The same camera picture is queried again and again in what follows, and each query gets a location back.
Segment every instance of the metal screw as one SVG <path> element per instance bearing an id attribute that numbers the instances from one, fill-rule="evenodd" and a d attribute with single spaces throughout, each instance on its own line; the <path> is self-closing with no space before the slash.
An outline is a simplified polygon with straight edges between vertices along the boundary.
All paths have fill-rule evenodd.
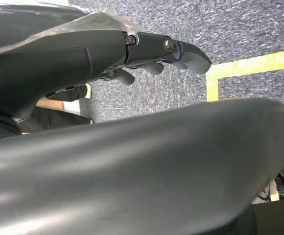
<path id="1" fill-rule="evenodd" d="M 125 39 L 125 41 L 127 45 L 134 45 L 136 42 L 134 36 L 128 36 Z"/>
<path id="2" fill-rule="evenodd" d="M 171 52 L 174 49 L 174 43 L 171 38 L 164 39 L 164 49 L 167 52 Z"/>

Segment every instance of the prosthetic hand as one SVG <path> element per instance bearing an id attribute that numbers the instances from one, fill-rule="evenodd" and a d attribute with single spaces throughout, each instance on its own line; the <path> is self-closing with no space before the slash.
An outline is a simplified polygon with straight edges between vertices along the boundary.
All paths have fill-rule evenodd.
<path id="1" fill-rule="evenodd" d="M 27 117 L 42 97 L 91 80 L 132 84 L 134 77 L 124 68 L 156 75 L 162 72 L 163 63 L 196 73 L 205 73 L 211 65 L 194 45 L 138 32 L 132 23 L 104 12 L 88 15 L 74 8 L 36 6 L 30 9 L 36 13 L 32 20 L 28 8 L 4 6 L 0 10 L 0 22 L 3 17 L 5 24 L 10 23 L 7 33 L 0 25 L 0 38 L 3 38 L 0 42 L 0 107 L 13 118 Z M 50 27 L 51 19 L 58 20 L 54 12 L 67 22 L 61 19 L 57 22 L 62 23 L 59 26 L 39 32 Z M 17 25 L 20 17 L 28 20 Z"/>

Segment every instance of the black pants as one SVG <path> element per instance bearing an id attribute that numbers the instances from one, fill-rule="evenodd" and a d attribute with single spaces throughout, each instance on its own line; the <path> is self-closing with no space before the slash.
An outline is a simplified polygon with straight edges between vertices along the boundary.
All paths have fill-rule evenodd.
<path id="1" fill-rule="evenodd" d="M 50 99 L 72 102 L 84 98 L 87 94 L 87 91 L 87 87 L 84 85 L 67 92 L 58 92 L 50 97 Z M 90 120 L 79 115 L 59 110 L 36 107 L 28 119 L 18 123 L 18 126 L 24 133 L 35 133 L 81 124 L 90 124 Z"/>

